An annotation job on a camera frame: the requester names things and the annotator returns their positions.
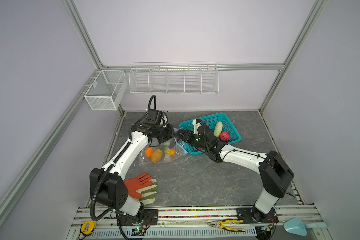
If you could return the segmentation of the white radish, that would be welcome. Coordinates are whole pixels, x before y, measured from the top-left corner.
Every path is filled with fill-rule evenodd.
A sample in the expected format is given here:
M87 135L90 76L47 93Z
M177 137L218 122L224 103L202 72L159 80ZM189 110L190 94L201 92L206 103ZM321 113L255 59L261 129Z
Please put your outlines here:
M223 131L223 123L217 122L214 129L214 136L219 137L222 131Z

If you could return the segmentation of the pink red round fruit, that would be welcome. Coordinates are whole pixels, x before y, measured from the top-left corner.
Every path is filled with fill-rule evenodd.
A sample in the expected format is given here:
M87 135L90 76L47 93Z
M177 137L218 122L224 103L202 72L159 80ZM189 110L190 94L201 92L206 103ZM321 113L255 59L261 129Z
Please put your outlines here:
M231 136L227 131L224 131L224 132L221 132L221 134L219 135L219 138L223 142L229 142L231 139Z

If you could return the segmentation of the small orange fruit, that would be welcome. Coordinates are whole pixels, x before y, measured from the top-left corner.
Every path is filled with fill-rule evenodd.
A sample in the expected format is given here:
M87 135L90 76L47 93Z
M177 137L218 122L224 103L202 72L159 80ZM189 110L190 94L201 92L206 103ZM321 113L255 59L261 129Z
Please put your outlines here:
M145 156L146 156L147 158L151 158L152 155L154 154L154 152L155 152L155 150L154 150L153 148L147 148L147 149L145 150Z

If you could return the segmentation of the clear zip top bag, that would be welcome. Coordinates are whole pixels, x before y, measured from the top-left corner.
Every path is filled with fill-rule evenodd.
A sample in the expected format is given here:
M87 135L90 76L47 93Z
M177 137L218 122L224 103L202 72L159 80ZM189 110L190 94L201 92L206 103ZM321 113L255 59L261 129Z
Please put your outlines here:
M139 166L166 164L187 155L189 151L177 134L178 130L174 129L175 134L170 140L162 142L156 147L151 147L150 145L144 147L138 155Z

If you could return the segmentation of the yellow orange mango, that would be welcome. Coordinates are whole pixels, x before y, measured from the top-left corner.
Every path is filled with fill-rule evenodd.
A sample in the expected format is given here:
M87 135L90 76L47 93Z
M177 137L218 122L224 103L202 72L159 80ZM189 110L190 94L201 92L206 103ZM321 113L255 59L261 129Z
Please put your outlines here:
M154 154L151 157L151 161L152 163L157 163L159 160L161 160L162 157L163 157L163 152L160 149L155 150Z

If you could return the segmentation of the orange green corn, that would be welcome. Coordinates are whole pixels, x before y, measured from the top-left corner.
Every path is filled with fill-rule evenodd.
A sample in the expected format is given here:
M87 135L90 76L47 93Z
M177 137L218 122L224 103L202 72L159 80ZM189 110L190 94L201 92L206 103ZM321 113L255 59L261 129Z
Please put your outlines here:
M165 153L165 154L167 154L167 155L169 155L169 156L173 156L173 155L176 154L176 151L175 151L173 148L169 148L169 147L166 146L166 145L162 145L162 146L160 147L160 150L161 150L163 153Z

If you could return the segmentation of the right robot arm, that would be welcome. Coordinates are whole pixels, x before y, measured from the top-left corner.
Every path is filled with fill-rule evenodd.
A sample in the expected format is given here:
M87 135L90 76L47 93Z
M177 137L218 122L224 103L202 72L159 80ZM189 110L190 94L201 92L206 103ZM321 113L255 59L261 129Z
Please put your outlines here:
M263 189L253 206L255 214L268 214L276 202L285 196L295 177L279 153L256 153L236 148L219 141L206 124L199 126L196 131L179 129L177 135L216 163L236 164L260 175Z

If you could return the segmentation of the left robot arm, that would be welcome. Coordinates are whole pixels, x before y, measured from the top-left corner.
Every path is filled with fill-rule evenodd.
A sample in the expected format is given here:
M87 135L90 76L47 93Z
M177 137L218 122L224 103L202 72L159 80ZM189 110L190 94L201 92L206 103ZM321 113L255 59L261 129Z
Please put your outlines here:
M110 212L127 215L137 222L143 220L144 204L129 196L124 179L135 158L153 139L163 143L174 135L167 114L159 110L148 109L132 124L122 148L102 168L94 168L90 173L90 216L93 221Z

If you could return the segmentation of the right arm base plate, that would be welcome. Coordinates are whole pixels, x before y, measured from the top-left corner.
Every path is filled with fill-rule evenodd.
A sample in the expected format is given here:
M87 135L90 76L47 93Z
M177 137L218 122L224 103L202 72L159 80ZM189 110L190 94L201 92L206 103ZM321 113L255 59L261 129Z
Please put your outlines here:
M264 214L255 207L241 207L237 208L237 218L238 220L243 220L245 224L277 224L279 219L274 207L271 210Z

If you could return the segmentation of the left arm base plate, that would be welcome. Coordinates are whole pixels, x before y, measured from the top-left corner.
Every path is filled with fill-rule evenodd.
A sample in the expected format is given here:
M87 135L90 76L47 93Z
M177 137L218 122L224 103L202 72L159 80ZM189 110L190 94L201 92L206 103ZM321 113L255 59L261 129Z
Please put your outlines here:
M159 220L158 209L144 209L139 211L136 216L120 215L118 217L122 226L156 226Z

